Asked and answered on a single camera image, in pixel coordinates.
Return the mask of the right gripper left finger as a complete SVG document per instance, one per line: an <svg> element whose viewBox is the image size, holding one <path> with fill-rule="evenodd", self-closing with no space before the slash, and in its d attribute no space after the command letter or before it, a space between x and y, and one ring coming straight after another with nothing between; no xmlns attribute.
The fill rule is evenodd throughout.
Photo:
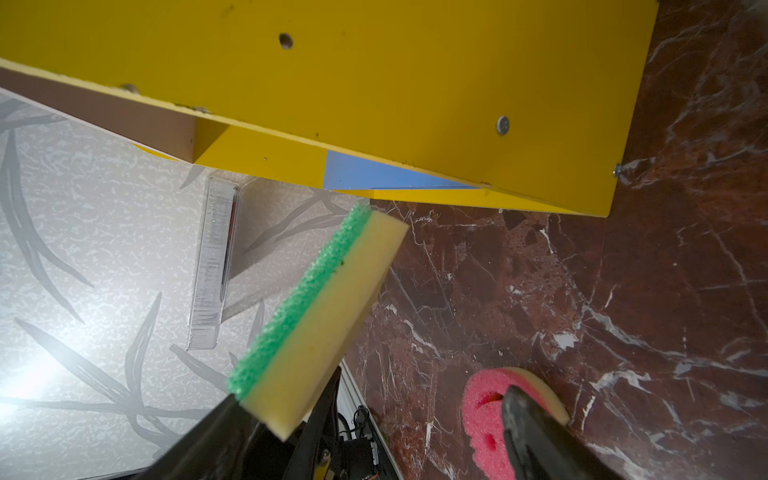
<svg viewBox="0 0 768 480"><path fill-rule="evenodd" d="M340 440L337 368L309 419L286 441L227 396L138 479L330 479Z"/></svg>

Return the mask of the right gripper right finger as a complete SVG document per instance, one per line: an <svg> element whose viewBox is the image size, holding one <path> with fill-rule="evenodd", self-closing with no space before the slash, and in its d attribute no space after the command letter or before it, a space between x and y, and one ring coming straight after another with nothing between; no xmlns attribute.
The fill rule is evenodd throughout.
<svg viewBox="0 0 768 480"><path fill-rule="evenodd" d="M506 391L501 419L517 479L621 480L521 388L511 386Z"/></svg>

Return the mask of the yellow shelf pink blue boards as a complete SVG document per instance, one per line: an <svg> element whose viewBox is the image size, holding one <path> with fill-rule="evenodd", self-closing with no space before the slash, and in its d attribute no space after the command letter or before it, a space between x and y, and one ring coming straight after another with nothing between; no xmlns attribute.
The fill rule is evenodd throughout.
<svg viewBox="0 0 768 480"><path fill-rule="evenodd" d="M5 1L1 64L605 217L655 1Z"/></svg>

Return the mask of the pink round sponge left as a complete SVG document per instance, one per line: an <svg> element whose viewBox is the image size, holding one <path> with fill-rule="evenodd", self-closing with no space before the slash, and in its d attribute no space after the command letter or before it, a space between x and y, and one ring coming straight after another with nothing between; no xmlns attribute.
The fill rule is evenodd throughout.
<svg viewBox="0 0 768 480"><path fill-rule="evenodd" d="M502 401L510 386L521 388L561 425L570 421L558 396L532 372L517 367L502 367L474 373L464 389L462 420L474 449L473 460L492 480L516 478L506 451L502 421Z"/></svg>

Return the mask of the clear plastic wall bin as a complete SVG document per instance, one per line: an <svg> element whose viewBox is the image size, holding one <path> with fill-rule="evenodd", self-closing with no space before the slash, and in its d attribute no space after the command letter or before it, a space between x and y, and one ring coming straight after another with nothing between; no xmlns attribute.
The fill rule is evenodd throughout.
<svg viewBox="0 0 768 480"><path fill-rule="evenodd" d="M211 177L200 231L187 348L209 350L218 342L223 321L240 188L235 182Z"/></svg>

